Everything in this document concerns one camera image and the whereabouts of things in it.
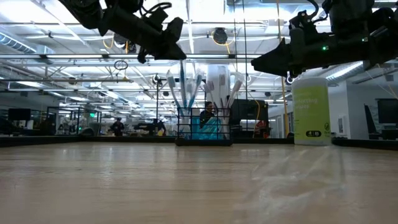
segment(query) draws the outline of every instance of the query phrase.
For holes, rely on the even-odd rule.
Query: wooden table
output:
[[[0,223],[397,223],[398,152],[339,149],[2,148]]]

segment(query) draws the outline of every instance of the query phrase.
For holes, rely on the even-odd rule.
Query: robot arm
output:
[[[145,63],[146,55],[155,60],[184,60],[186,55],[177,45],[183,20],[174,18],[163,30],[162,23],[168,17],[164,9],[171,3],[163,2],[149,10],[143,8],[144,0],[105,0],[107,9],[102,10],[99,0],[59,0],[87,29],[98,29],[104,36],[111,30],[140,45],[138,61]],[[139,11],[138,18],[133,13]]]
[[[310,1],[317,9],[318,5]],[[374,0],[325,0],[326,17],[299,12],[290,20],[290,43],[252,60],[256,71],[295,78],[311,68],[364,61],[365,69],[398,56],[398,15],[391,8],[372,12]],[[318,33],[316,22],[330,18],[332,33]]]

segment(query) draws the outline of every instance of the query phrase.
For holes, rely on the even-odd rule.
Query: product label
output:
[[[330,139],[328,89],[313,86],[294,90],[294,138]]]

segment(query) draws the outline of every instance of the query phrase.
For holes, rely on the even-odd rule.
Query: desk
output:
[[[395,151],[341,147],[345,184],[335,192],[336,198],[296,200],[292,204],[256,188],[259,180],[255,177],[267,171],[265,167],[336,148],[255,144],[176,147],[131,142],[2,148],[1,223],[232,223],[253,214],[244,211],[244,205],[258,193],[260,197],[251,203],[263,199],[277,205],[268,210],[270,215],[280,214],[286,206],[298,206],[296,214],[280,217],[278,224],[319,224],[319,217],[322,224],[397,223]],[[276,169],[281,177],[288,170],[283,167]],[[312,217],[313,222],[305,217]]]

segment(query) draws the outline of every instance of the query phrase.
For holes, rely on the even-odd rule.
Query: ceiling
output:
[[[124,57],[125,51],[113,44],[113,33],[111,31],[102,37],[97,30],[84,28],[59,1],[43,0],[41,3],[38,0],[35,3],[34,1],[0,0],[0,33],[5,32],[7,35],[32,48],[38,49],[39,46],[46,46],[47,50],[51,49],[55,54],[121,54]],[[104,1],[100,0],[100,2],[105,8]],[[146,0],[144,6],[150,8],[159,2],[166,1]],[[172,8],[166,10],[169,17],[164,25],[177,16],[185,21],[179,44],[186,54],[192,56],[192,59],[187,60],[186,64],[186,74],[188,76],[194,76],[194,66],[196,69],[200,68],[206,73],[208,64],[222,64],[229,68],[232,76],[239,73],[249,74],[248,89],[257,90],[251,92],[253,98],[257,100],[276,100],[281,97],[282,82],[280,78],[254,71],[250,64],[250,57],[258,57],[260,54],[274,49],[279,43],[277,38],[279,31],[282,37],[287,37],[289,34],[289,19],[302,10],[307,10],[309,14],[312,13],[314,8],[311,4],[306,0],[280,0],[278,16],[277,4],[275,1],[268,0],[237,0],[235,8],[232,0],[168,0],[167,2],[172,3]],[[394,4],[392,2],[376,2],[374,7],[393,6]],[[323,16],[323,13],[320,10],[318,16]],[[228,47],[215,44],[211,38],[212,32],[217,27],[224,28],[228,34],[228,42],[230,43]],[[329,32],[330,25],[328,21],[321,22],[317,24],[317,29],[319,32]],[[8,46],[0,45],[0,54],[21,54],[21,52]],[[204,55],[208,54],[214,56],[205,58]],[[228,54],[238,54],[242,57],[239,60],[223,58],[228,57]],[[169,70],[175,76],[179,74],[178,62],[149,60],[149,63],[142,65],[136,61],[134,55],[125,59],[129,67],[119,73],[114,69],[114,63],[120,60],[116,56],[107,60],[102,58],[53,58],[50,65],[26,57],[24,59],[21,58],[0,59],[2,63],[2,68],[0,69],[3,71],[0,73],[0,77],[32,81],[43,78],[67,80],[75,77],[80,81],[73,85],[68,82],[56,81],[41,83],[40,85],[53,90],[84,90],[81,92],[52,91],[52,93],[62,95],[62,97],[60,96],[62,100],[65,99],[64,96],[75,96],[86,98],[93,103],[120,103],[120,105],[123,105],[123,103],[129,102],[130,106],[131,104],[138,105],[143,112],[147,112],[148,108],[156,107],[154,101],[156,88],[152,82],[153,76],[158,74],[161,78],[165,78]],[[344,66],[347,65],[326,70],[309,70],[303,77],[328,77],[343,69]],[[368,76],[367,73],[363,72],[356,72],[356,75],[358,76],[351,77],[350,81],[355,82]],[[127,77],[129,82],[122,81],[123,77]],[[359,85],[370,85],[370,83],[372,82],[361,82]],[[32,85],[12,83],[10,88],[32,87],[35,88]],[[101,96],[99,94],[100,91],[93,90],[93,88],[114,90],[118,98],[114,100],[109,96]],[[169,87],[165,85],[162,91],[168,89]],[[266,97],[265,91],[271,92],[272,96]],[[160,99],[164,102],[164,105],[162,105],[164,110],[159,111],[159,113],[164,115],[172,114],[170,110],[175,111],[172,97],[163,96],[162,94],[160,92]],[[201,100],[198,102],[198,106],[203,106],[204,92],[200,90],[197,98]],[[81,102],[71,98],[68,98],[67,101],[86,103],[85,101]],[[124,107],[113,105],[112,107],[117,110],[129,109],[126,105]]]

